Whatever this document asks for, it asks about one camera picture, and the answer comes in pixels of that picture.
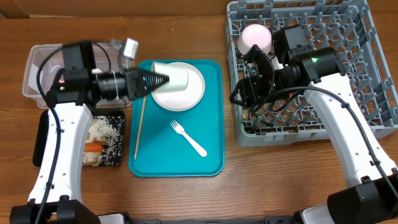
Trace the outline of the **white bowl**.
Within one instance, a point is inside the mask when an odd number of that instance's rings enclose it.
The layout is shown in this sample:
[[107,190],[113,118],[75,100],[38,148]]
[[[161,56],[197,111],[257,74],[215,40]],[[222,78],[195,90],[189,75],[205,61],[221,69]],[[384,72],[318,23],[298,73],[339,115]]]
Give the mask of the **white bowl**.
[[279,62],[278,58],[275,56],[272,58],[272,65],[274,67],[274,70],[280,70],[283,69],[283,65]]

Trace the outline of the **frosted white cup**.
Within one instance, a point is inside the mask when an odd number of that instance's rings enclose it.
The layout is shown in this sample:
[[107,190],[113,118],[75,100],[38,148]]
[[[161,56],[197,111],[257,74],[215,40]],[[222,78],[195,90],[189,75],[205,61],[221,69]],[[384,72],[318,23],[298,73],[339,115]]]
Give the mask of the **frosted white cup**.
[[174,67],[171,64],[153,62],[151,71],[169,77],[169,81],[154,90],[154,93],[184,91],[188,86],[188,71],[186,69]]

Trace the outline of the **bowl with rice and nuts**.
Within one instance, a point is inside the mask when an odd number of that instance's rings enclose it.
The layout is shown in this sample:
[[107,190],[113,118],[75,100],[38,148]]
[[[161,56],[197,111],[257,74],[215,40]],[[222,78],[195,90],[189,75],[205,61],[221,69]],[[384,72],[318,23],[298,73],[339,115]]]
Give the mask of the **bowl with rice and nuts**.
[[253,45],[257,45],[265,54],[271,51],[272,35],[267,27],[252,24],[242,31],[237,41],[239,52],[245,55]]

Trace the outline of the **orange carrot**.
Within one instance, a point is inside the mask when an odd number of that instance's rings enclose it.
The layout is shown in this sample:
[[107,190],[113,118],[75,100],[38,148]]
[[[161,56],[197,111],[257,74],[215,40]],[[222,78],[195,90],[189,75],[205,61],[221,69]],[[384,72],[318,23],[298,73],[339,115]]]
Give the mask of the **orange carrot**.
[[85,152],[101,152],[103,145],[101,142],[90,142],[86,143],[84,147]]

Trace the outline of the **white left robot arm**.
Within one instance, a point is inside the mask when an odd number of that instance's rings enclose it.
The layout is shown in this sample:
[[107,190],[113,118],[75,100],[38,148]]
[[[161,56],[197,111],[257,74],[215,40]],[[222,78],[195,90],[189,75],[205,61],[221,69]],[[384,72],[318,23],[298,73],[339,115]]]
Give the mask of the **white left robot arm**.
[[48,107],[48,130],[40,171],[26,205],[14,206],[10,223],[132,223],[128,213],[96,215],[84,206],[81,169],[88,131],[97,103],[102,99],[142,98],[169,82],[163,75],[141,68],[94,74],[95,41],[65,44],[64,67],[49,91],[38,90]]

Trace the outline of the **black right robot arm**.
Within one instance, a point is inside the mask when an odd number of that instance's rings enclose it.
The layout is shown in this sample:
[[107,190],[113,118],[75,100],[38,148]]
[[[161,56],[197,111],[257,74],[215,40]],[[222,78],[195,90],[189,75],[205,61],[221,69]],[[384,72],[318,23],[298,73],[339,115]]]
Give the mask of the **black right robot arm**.
[[230,102],[250,113],[303,95],[321,119],[347,188],[293,214],[292,223],[379,223],[397,216],[397,166],[367,124],[345,66],[331,47],[315,50],[299,25],[275,33],[247,26],[238,50],[255,75],[238,81]]

